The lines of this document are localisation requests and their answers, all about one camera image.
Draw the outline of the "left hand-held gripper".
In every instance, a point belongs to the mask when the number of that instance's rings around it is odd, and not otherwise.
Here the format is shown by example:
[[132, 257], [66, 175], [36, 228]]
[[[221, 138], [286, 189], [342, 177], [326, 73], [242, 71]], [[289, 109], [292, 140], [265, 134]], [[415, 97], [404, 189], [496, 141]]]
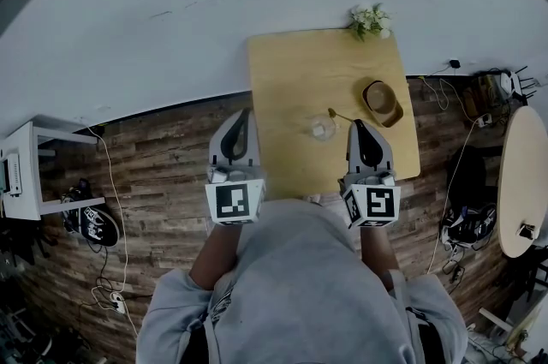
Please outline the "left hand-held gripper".
[[[242, 109], [226, 119], [209, 143], [211, 164], [238, 162], [258, 165], [259, 139], [252, 109]], [[215, 224], [230, 226], [259, 221], [265, 198], [265, 172], [257, 166], [208, 167], [206, 198]]]

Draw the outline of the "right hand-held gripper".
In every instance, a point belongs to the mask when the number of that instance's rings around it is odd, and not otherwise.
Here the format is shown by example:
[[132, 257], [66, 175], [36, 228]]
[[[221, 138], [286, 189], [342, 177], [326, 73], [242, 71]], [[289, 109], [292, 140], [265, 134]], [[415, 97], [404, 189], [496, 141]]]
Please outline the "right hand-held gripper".
[[[338, 182], [348, 228], [384, 227], [397, 221], [401, 188], [391, 170], [388, 141], [373, 126], [355, 119], [348, 131], [347, 160], [349, 173]], [[366, 174], [368, 168], [381, 171]]]

